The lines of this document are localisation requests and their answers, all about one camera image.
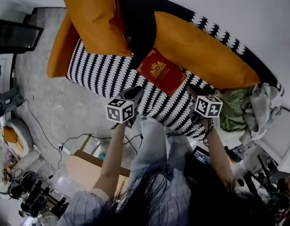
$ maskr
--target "light blue jeans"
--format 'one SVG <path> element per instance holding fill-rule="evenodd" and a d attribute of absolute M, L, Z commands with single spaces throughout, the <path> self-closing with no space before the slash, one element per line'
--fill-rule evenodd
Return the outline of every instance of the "light blue jeans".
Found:
<path fill-rule="evenodd" d="M 141 133 L 143 142 L 131 164 L 130 182 L 133 182 L 136 176 L 145 172 L 151 165 L 162 160 L 167 161 L 172 169 L 184 170 L 184 156 L 191 151 L 185 135 L 179 135 L 151 117 L 141 118 Z M 168 158 L 166 141 L 170 145 Z"/>

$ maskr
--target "gray floor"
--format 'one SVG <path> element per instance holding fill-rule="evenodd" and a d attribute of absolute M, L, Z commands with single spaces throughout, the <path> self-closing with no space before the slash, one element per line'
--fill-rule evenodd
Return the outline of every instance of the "gray floor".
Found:
<path fill-rule="evenodd" d="M 18 54 L 15 65 L 15 81 L 23 97 L 28 99 L 31 111 L 55 147 L 68 138 L 77 137 L 82 133 L 109 137 L 110 127 L 113 125 L 111 121 L 107 121 L 105 115 L 107 99 L 78 84 L 73 84 L 66 78 L 49 79 L 46 75 L 50 51 L 65 14 L 66 10 L 63 8 L 38 9 L 29 23 L 44 27 L 43 34 L 35 51 Z M 57 162 L 60 159 L 58 151 L 48 143 L 40 126 L 28 111 L 27 102 L 16 109 L 15 115 L 27 124 L 34 143 L 42 150 L 48 163 L 42 167 L 41 176 L 48 177 L 52 174 L 49 163 L 53 163 L 54 168 L 58 168 Z M 126 135 L 132 138 L 133 132 L 127 131 Z M 65 147 L 74 153 L 80 148 L 85 138 L 86 136 L 82 136 L 79 139 L 70 140 Z M 133 142 L 137 145 L 139 140 L 136 138 Z M 60 182 L 60 178 L 70 180 L 64 164 L 66 154 L 62 154 L 61 170 L 56 172 L 56 176 L 51 180 L 52 184 Z M 133 148 L 126 146 L 123 157 L 128 159 L 128 162 L 125 160 L 128 166 L 134 156 Z M 68 196 L 71 196 L 77 189 L 76 185 L 59 188 Z"/>

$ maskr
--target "green cloth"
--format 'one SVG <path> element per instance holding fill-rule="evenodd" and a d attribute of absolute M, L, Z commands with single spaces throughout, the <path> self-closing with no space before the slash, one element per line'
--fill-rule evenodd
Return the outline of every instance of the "green cloth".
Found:
<path fill-rule="evenodd" d="M 231 132 L 246 129 L 247 124 L 243 119 L 245 108 L 241 105 L 251 105 L 249 97 L 253 88 L 254 86 L 231 89 L 219 97 L 224 103 L 220 112 L 220 127 L 223 130 Z"/>

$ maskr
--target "long hair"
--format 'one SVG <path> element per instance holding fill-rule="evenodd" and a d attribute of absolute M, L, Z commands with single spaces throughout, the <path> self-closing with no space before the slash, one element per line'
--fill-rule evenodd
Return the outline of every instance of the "long hair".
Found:
<path fill-rule="evenodd" d="M 191 190 L 189 225 L 273 225 L 267 205 L 260 198 L 237 193 L 234 185 L 225 186 L 210 165 L 199 162 L 192 154 L 185 158 L 184 176 Z M 166 190 L 167 172 L 166 161 L 151 165 L 124 194 L 105 204 L 94 224 L 152 225 L 152 215 Z M 164 175 L 163 180 L 158 180 L 159 174 Z"/>

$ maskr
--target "red book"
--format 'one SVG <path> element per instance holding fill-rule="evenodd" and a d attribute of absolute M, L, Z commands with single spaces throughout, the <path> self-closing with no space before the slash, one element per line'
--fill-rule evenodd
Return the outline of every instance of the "red book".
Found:
<path fill-rule="evenodd" d="M 168 96 L 173 95 L 187 77 L 178 66 L 162 56 L 156 48 L 153 48 L 144 58 L 137 72 Z"/>

